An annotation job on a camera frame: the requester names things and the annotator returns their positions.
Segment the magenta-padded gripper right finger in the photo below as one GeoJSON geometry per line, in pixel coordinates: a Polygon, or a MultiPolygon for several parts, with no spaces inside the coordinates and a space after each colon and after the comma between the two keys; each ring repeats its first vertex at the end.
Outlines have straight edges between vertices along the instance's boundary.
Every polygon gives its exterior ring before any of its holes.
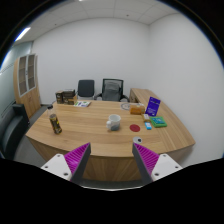
{"type": "Polygon", "coordinates": [[[133,144],[132,153],[144,185],[182,169],[168,154],[157,154],[137,143],[133,144]]]}

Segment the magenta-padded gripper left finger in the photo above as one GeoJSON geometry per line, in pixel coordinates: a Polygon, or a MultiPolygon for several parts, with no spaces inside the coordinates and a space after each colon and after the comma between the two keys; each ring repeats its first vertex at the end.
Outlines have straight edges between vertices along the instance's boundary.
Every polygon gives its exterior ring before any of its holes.
{"type": "Polygon", "coordinates": [[[79,184],[91,153],[91,144],[86,143],[67,154],[56,154],[42,169],[65,180],[79,184]]]}

